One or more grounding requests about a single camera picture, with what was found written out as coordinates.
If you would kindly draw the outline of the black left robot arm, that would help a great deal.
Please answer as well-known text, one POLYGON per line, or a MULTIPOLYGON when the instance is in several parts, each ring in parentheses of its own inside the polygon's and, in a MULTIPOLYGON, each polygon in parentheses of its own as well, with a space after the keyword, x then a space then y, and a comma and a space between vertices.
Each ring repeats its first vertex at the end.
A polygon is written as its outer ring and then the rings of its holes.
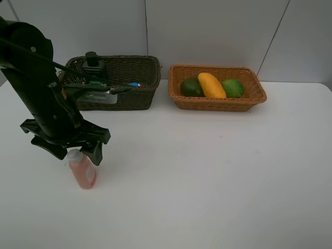
POLYGON ((53 46, 36 27, 1 19, 1 71, 10 82, 33 119, 21 124, 25 133, 33 133, 31 143, 62 160, 67 149, 80 151, 99 165, 102 146, 110 139, 107 128, 83 119, 76 100, 89 91, 106 92, 108 87, 63 86, 56 69, 73 71, 53 61, 53 46))

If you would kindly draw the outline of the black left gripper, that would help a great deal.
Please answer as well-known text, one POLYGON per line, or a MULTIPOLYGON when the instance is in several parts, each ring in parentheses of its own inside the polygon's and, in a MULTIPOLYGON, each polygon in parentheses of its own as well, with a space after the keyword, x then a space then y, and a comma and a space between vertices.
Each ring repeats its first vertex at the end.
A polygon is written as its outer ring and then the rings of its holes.
POLYGON ((110 139, 107 128, 83 119, 76 102, 63 86, 53 82, 43 86, 25 86, 20 98, 33 116, 21 129, 33 133, 31 144, 40 147, 59 160, 67 148, 80 146, 80 151, 99 166, 103 160, 102 146, 110 139))

